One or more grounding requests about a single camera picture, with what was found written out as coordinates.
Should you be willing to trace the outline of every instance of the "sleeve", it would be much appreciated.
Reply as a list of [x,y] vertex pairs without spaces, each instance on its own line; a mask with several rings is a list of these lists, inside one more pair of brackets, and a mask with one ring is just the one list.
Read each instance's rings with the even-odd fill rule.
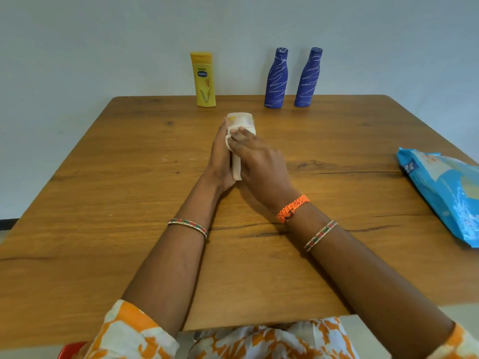
[[177,341],[135,305],[118,300],[85,359],[174,358]]
[[456,324],[446,343],[428,356],[428,359],[453,358],[479,359],[479,342],[459,324]]

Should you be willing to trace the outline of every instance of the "orange and white clothing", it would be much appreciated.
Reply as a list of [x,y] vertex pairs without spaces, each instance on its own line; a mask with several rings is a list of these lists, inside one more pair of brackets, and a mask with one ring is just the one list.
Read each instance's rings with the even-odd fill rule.
[[[177,341],[135,305],[118,300],[85,358],[173,358]],[[206,330],[189,358],[359,358],[337,317],[274,327]],[[479,343],[456,325],[431,359],[478,358]]]

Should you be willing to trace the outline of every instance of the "forearm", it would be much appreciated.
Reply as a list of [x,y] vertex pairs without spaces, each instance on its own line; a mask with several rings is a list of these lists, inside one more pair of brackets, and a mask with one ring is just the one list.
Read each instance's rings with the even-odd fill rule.
[[[220,193],[218,184],[203,174],[175,217],[208,229]],[[190,305],[204,242],[204,236],[195,229],[169,225],[122,297],[173,337]]]
[[[306,203],[288,226],[305,245],[329,221]],[[340,226],[310,253],[394,358],[424,358],[451,334],[454,323],[436,305]]]

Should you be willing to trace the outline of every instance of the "white bottle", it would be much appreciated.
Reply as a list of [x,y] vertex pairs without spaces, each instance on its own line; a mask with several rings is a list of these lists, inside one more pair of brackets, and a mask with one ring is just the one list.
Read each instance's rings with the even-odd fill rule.
[[[256,134],[256,128],[254,127],[253,115],[251,113],[237,112],[237,113],[228,113],[226,115],[228,120],[228,133],[226,134],[226,146],[228,150],[231,151],[230,146],[228,145],[228,138],[231,137],[231,129],[244,127],[249,132]],[[236,181],[242,180],[241,178],[241,159],[236,154],[233,154],[233,179]]]

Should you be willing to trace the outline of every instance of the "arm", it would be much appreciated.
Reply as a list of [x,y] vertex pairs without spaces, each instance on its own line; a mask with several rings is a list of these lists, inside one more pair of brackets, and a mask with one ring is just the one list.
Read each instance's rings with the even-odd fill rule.
[[[213,142],[208,167],[176,213],[176,218],[209,228],[220,194],[234,183],[230,153],[225,144],[226,132],[224,121]],[[174,338],[190,305],[204,242],[204,236],[195,229],[169,225],[122,297]]]
[[[228,143],[241,157],[241,177],[273,214],[301,194],[292,188],[283,156],[246,130]],[[288,221],[305,245],[330,219],[310,203]],[[310,253],[394,358],[424,358],[450,336],[454,323],[365,245],[337,226]]]

